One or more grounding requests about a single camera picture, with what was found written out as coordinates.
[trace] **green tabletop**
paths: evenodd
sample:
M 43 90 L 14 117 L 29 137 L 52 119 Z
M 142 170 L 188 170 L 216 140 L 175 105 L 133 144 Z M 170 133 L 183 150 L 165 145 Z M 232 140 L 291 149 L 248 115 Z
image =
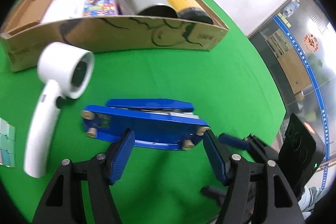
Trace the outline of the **green tabletop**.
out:
M 23 171 L 27 132 L 43 83 L 36 68 L 13 73 L 0 49 L 0 117 L 16 127 L 16 168 L 0 166 L 0 177 L 11 198 L 31 221 L 49 179 L 60 162 L 88 160 L 109 143 L 87 137 L 80 111 L 110 98 L 170 98 L 193 103 L 195 114 L 216 135 L 243 138 L 254 133 L 270 144 L 285 108 L 277 87 L 257 51 L 213 0 L 204 0 L 229 26 L 226 37 L 210 52 L 134 50 L 96 54 L 85 93 L 67 100 L 51 144 L 47 175 L 29 177 Z M 215 184 L 215 176 L 200 143 L 189 151 L 135 147 L 124 174 L 111 187 L 125 224 L 203 224 L 218 213 L 215 202 L 199 191 Z M 94 223 L 83 183 L 88 223 Z

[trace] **blue stripe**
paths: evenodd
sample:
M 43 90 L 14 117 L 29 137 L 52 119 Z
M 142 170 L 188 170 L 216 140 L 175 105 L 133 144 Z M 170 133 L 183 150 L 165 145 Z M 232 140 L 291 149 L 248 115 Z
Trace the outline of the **blue stripe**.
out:
M 321 117 L 322 121 L 324 123 L 324 142 L 325 142 L 325 160 L 329 160 L 330 157 L 330 145 L 329 145 L 329 125 L 328 125 L 328 117 L 327 117 L 327 112 L 324 107 L 323 103 L 323 98 L 322 94 L 318 85 L 318 82 L 316 80 L 316 77 L 313 73 L 313 70 L 308 62 L 308 59 L 305 56 L 305 53 L 303 52 L 302 48 L 300 47 L 300 44 L 296 41 L 294 36 L 291 34 L 287 26 L 284 24 L 284 22 L 278 17 L 277 15 L 273 17 L 273 20 L 278 24 L 280 29 L 285 33 L 285 35 L 288 37 L 292 45 L 294 46 L 294 49 L 296 50 L 297 54 L 301 58 L 301 61 L 306 68 L 306 71 L 309 75 L 309 78 L 311 80 L 311 83 L 313 84 L 313 88 L 315 89 L 315 94 L 317 101 L 319 103 L 320 111 L 321 111 Z M 321 188 L 324 189 L 326 186 L 326 181 L 327 181 L 327 175 L 328 175 L 328 169 L 323 170 L 323 180 L 322 180 L 322 185 Z

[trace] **red circular sticker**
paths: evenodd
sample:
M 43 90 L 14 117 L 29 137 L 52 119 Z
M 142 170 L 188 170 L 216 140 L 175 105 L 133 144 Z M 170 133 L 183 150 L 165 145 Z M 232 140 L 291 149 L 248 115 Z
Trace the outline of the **red circular sticker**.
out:
M 306 48 L 311 52 L 316 52 L 319 49 L 319 42 L 317 41 L 317 38 L 314 37 L 311 33 L 307 34 L 304 37 L 304 44 L 306 45 Z

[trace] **blue stapler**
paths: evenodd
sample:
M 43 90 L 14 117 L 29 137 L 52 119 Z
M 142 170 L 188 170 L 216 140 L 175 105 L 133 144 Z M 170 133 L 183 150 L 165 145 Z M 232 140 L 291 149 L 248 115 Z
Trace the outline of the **blue stapler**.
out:
M 208 124 L 193 114 L 191 103 L 171 99 L 111 99 L 105 106 L 82 110 L 86 134 L 117 142 L 125 128 L 135 132 L 135 146 L 189 150 L 203 137 Z

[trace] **blue gripper pad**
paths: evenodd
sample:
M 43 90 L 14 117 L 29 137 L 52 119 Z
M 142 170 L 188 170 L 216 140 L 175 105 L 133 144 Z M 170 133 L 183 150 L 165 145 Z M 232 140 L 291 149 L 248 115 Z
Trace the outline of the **blue gripper pad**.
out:
M 115 154 L 114 158 L 111 162 L 111 173 L 109 177 L 109 181 L 111 185 L 114 185 L 117 180 L 120 180 L 121 175 L 124 172 L 126 163 L 131 155 L 131 152 L 134 147 L 135 142 L 135 134 L 133 130 L 129 130 L 125 138 L 121 139 L 118 143 L 119 149 Z
M 231 153 L 225 147 L 221 147 L 224 145 L 218 142 L 211 130 L 204 133 L 203 146 L 216 179 L 226 186 L 229 181 L 228 172 L 231 168 Z
M 220 143 L 226 144 L 228 146 L 238 148 L 240 150 L 249 150 L 250 144 L 244 140 L 238 139 L 236 137 L 230 136 L 228 134 L 222 133 L 218 137 Z

